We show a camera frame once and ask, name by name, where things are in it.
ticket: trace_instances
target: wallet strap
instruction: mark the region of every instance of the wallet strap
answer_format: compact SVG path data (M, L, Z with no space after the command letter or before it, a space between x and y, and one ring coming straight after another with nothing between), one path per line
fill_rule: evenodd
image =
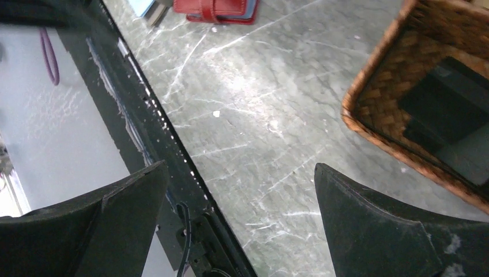
M215 13L216 0L199 0L200 13L204 21L209 23L221 23Z

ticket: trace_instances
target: cable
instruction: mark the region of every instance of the cable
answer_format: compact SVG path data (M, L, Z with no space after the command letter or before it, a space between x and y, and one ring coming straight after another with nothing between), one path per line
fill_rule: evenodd
M56 55L54 54L54 50L52 49L51 40L49 39L46 28L39 28L39 34L41 37L41 46L43 48L44 63L46 64L47 73L49 74L49 78L51 79L52 83L54 85L58 85L59 84L58 61L56 60ZM51 57L52 68L49 63L48 52L49 52L49 56Z
M183 248L183 256L180 262L180 267L178 268L178 273L176 277L183 277L185 273L185 265L189 262L190 256L190 244L192 241L192 222L190 221L190 210L189 206L185 203L178 204L183 209L183 220L185 220L185 230L186 230L186 238L185 238L185 247Z
M218 269L218 268L212 268L211 270L212 273L218 273L224 277L231 277L231 275L229 275L227 272L225 272L224 270L222 269Z

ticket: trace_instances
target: gray floor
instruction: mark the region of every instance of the gray floor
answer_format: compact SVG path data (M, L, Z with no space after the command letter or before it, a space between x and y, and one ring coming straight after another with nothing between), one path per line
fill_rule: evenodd
M403 202L489 220L340 119L400 0L263 0L251 27L170 13L155 29L125 0L106 2L259 276L334 276L318 162Z

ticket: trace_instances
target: gray marble surface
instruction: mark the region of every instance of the gray marble surface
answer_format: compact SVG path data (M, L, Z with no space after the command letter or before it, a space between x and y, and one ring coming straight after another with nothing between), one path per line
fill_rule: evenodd
M259 276L334 276L318 162L403 202L489 220L348 130L340 102L400 0L263 0L253 26L149 28L106 0Z

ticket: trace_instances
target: purple loop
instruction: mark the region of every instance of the purple loop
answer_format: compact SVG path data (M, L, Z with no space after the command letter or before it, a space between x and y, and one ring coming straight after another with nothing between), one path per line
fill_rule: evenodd
M51 79L52 83L54 85L58 85L59 84L58 61L56 60L56 55L54 54L54 50L52 49L51 40L49 39L46 28L40 28L39 33L41 37L41 46L43 48L44 63L46 64L47 73L49 74L49 78ZM47 45L47 51L49 52L49 57L51 58L54 72L52 71L51 65L49 63L49 57L48 57L48 52L46 51L46 45Z

